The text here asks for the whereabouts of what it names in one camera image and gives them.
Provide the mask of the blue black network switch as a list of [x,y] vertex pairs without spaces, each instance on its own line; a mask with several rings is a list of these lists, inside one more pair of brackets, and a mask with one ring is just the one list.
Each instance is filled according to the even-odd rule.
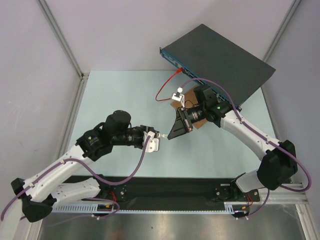
[[213,91],[223,101],[230,95],[238,109],[276,71],[204,24],[160,48],[159,52],[197,84],[203,85],[204,79],[217,83],[219,87],[213,85]]

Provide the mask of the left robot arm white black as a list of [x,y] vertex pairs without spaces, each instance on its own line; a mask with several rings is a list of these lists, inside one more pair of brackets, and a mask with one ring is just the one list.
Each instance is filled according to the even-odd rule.
[[[28,179],[11,182],[15,199],[22,201],[22,213],[30,223],[47,217],[54,208],[82,199],[105,200],[110,186],[131,180],[139,170],[146,153],[157,152],[163,135],[153,127],[132,127],[131,115],[116,110],[104,122],[86,131],[59,159]],[[142,150],[133,172],[120,181],[106,180],[89,165],[112,152],[114,146],[133,146]]]

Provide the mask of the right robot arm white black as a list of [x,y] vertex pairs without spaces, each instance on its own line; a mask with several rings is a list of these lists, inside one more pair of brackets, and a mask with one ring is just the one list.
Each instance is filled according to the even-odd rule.
[[234,200],[242,201],[254,189],[276,190],[298,171],[293,159],[296,152],[292,142],[269,137],[246,122],[228,101],[218,101],[208,85],[194,88],[197,104],[191,108],[185,106],[182,91],[180,87],[172,95],[172,99],[181,106],[175,110],[175,122],[167,136],[169,140],[190,133],[193,124],[207,120],[237,137],[261,161],[258,169],[243,173],[232,181],[230,195]]

